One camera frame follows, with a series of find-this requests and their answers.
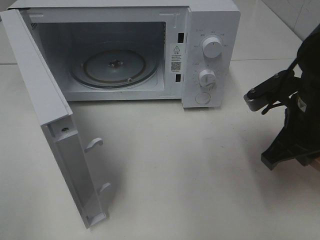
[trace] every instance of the white table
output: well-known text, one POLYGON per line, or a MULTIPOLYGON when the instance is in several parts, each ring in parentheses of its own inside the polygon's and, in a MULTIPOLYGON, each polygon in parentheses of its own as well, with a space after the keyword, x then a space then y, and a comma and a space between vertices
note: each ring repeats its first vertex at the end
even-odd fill
POLYGON ((318 240, 320 174, 295 160, 260 161, 284 108, 251 112, 248 89, 286 69, 301 41, 260 1, 242 12, 224 101, 72 103, 89 166, 113 183, 110 219, 85 229, 39 128, 0 23, 0 239, 318 240))

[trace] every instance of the warning label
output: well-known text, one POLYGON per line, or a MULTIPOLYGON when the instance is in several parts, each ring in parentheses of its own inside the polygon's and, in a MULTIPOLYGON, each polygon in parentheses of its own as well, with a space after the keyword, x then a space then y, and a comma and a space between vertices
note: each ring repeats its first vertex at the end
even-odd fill
POLYGON ((170 66, 172 73, 180 73, 182 71, 185 52, 185 45, 183 43, 173 43, 170 45, 170 66))

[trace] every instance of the microwave door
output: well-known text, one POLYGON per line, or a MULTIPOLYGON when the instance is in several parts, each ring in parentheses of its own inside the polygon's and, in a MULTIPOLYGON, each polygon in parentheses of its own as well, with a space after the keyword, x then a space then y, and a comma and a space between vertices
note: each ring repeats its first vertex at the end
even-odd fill
POLYGON ((34 23, 22 15, 23 11, 13 9, 2 12, 1 18, 40 127, 89 228, 106 218, 99 194, 110 184, 96 188, 86 162, 86 152, 101 145, 102 140, 96 138, 87 147, 82 145, 73 113, 27 27, 34 27, 34 23))

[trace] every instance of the timer knob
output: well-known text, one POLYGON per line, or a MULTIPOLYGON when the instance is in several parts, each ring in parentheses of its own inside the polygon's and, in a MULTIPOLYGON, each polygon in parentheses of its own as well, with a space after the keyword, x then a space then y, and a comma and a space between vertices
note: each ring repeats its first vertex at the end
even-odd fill
POLYGON ((216 75, 211 69, 199 73, 199 84, 203 88, 211 88, 216 84, 216 75))
POLYGON ((203 54, 210 59, 217 57, 222 51, 222 41, 217 36, 208 36, 202 43, 203 54))

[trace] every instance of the control knob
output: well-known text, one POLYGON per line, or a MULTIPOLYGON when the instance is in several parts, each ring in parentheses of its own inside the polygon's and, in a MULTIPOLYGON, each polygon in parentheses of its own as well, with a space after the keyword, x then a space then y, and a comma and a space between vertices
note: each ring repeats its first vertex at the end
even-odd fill
POLYGON ((222 41, 217 36, 208 36, 202 43, 202 51, 207 58, 213 59, 222 52, 222 41))
POLYGON ((199 73, 199 84, 203 88, 211 88, 216 84, 216 75, 211 69, 202 70, 199 73))

